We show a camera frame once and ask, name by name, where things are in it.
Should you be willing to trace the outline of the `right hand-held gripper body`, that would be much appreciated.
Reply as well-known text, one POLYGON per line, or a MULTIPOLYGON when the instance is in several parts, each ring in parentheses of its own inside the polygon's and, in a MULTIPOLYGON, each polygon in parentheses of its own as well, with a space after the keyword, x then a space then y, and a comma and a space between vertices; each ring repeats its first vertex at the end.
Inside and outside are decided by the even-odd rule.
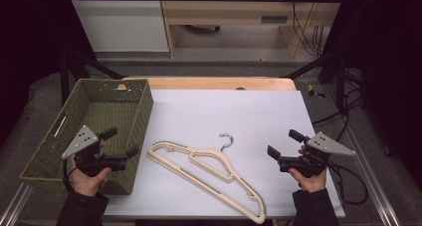
POLYGON ((310 178, 319 175, 328 165, 331 154, 355 156, 355 151, 340 144, 322 132, 315 136, 305 136, 300 142, 305 147, 305 153, 301 156, 280 156, 278 164, 281 172, 288 172, 290 168, 299 171, 304 177, 310 178))

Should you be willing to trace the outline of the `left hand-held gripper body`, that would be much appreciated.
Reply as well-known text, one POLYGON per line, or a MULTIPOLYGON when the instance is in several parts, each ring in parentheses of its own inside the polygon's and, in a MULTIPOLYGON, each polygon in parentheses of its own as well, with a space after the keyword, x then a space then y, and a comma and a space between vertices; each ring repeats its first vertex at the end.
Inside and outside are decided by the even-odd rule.
POLYGON ((125 170, 125 164, 128 160, 126 155, 106 155, 103 153, 101 143, 104 140, 99 139, 99 134, 83 125, 62 154, 62 159, 73 156, 76 167, 90 177, 96 176, 107 167, 112 171, 125 170))

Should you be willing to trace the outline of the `green woven basket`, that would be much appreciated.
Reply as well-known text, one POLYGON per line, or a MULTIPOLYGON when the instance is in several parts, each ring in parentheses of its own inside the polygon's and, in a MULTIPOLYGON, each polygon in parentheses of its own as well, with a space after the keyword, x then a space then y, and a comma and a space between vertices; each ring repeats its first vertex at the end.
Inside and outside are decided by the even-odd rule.
POLYGON ((114 126, 117 135, 106 141, 104 153, 124 154, 143 146, 152 107, 146 79, 78 80, 20 179, 47 193, 64 193, 62 154, 82 126, 95 133, 114 126))

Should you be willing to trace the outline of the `person's right hand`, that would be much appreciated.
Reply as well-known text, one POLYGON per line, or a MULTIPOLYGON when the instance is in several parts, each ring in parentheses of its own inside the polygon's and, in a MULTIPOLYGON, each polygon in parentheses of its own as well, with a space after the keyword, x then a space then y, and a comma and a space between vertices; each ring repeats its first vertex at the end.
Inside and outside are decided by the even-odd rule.
POLYGON ((299 184, 303 191, 313 193, 325 189, 326 170, 323 170, 319 175, 312 176, 310 178, 304 177, 294 168, 289 169, 289 174, 299 184))

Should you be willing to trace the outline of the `person's left hand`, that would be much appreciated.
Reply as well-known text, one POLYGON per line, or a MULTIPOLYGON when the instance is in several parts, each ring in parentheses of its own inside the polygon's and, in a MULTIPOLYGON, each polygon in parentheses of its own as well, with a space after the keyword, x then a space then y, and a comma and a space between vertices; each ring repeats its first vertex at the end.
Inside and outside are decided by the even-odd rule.
POLYGON ((89 197, 94 197, 99 189, 106 185, 107 179, 111 175, 111 169, 107 167, 96 176, 90 177, 76 167, 74 158, 72 160, 72 167, 74 170, 70 174, 70 178, 74 191, 89 197))

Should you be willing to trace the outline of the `yellow and black tool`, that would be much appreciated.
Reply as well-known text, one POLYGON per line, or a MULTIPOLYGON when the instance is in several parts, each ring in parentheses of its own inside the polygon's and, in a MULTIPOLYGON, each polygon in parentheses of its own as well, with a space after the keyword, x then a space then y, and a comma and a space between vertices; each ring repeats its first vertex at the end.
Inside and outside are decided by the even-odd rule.
POLYGON ((313 85, 308 85, 308 94, 311 97, 316 97, 316 98, 320 98, 320 99, 324 99, 325 98, 325 94, 317 93, 315 91, 313 85))

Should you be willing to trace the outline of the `white table mat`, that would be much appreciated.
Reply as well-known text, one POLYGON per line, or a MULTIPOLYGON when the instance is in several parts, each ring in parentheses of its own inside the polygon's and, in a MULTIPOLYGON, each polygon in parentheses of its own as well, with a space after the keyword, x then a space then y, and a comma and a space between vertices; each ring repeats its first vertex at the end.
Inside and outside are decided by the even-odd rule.
MULTIPOLYGON (((262 197, 250 199, 236 182, 226 183, 189 162, 187 155, 168 158, 248 210, 269 218, 296 213, 292 194, 298 185, 280 171, 267 154, 272 146, 295 156, 299 143, 292 129, 314 135, 303 97, 298 91, 153 91, 154 105, 144 146, 162 140, 222 152, 234 170, 262 197)), ((124 218, 237 218, 239 212, 216 197, 152 161, 140 156, 134 188, 128 196, 111 197, 108 216, 124 218)))

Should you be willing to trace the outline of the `black stand leg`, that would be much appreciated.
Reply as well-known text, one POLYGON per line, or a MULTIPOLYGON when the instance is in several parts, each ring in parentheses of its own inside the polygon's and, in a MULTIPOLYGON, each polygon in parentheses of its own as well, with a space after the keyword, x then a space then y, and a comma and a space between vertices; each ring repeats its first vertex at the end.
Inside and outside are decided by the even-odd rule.
POLYGON ((90 75, 86 70, 86 66, 93 67, 114 80, 121 80, 124 78, 124 75, 107 68, 97 60, 89 58, 81 52, 68 52, 64 54, 60 60, 62 105, 65 104, 71 93, 69 73, 72 73, 76 80, 88 79, 90 75))
POLYGON ((335 54, 334 52, 328 52, 323 54, 318 59, 306 64, 304 67, 293 71, 286 75, 286 79, 294 80, 299 76, 321 67, 321 71, 318 74, 317 80, 321 84, 329 84, 333 78, 336 78, 335 87, 335 105, 337 108, 344 113, 345 102, 344 102, 344 84, 345 84, 345 66, 341 55, 335 54))

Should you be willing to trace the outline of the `white cabinet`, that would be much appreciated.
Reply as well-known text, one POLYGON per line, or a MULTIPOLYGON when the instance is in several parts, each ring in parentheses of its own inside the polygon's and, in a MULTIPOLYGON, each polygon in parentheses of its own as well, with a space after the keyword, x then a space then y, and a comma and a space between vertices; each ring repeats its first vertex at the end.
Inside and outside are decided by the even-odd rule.
POLYGON ((73 0, 96 53, 167 52, 159 1, 73 0))

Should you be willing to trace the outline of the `light wooden desk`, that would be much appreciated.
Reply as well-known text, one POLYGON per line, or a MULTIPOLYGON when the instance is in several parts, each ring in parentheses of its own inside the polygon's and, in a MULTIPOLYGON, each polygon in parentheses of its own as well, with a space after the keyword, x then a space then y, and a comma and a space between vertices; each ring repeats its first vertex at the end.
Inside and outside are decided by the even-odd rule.
POLYGON ((327 28, 333 24, 339 5, 337 3, 291 2, 198 2, 164 1, 164 19, 169 26, 224 26, 261 25, 261 17, 288 16, 280 28, 291 57, 296 57, 309 40, 305 32, 312 27, 327 28))

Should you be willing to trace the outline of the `aluminium rail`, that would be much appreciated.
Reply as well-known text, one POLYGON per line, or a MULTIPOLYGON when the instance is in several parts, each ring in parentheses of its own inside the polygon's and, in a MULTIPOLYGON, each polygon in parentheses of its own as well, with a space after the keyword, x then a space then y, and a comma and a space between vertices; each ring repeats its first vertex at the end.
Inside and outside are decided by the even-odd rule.
POLYGON ((0 215, 0 226, 14 226, 24 206, 26 205, 33 188, 21 183, 12 200, 0 215))
MULTIPOLYGON (((335 105, 335 87, 323 85, 322 88, 331 108, 335 112, 342 113, 335 105)), ((368 194, 383 225, 401 226, 396 212, 381 185, 379 173, 375 171, 376 163, 380 163, 381 160, 378 159, 379 153, 372 154, 372 151, 379 145, 379 141, 376 138, 377 133, 367 116, 366 110, 358 109, 363 103, 359 89, 347 90, 343 99, 345 102, 344 116, 340 116, 335 121, 334 125, 339 130, 339 133, 334 133, 333 136, 355 151, 355 166, 366 185, 368 194)))

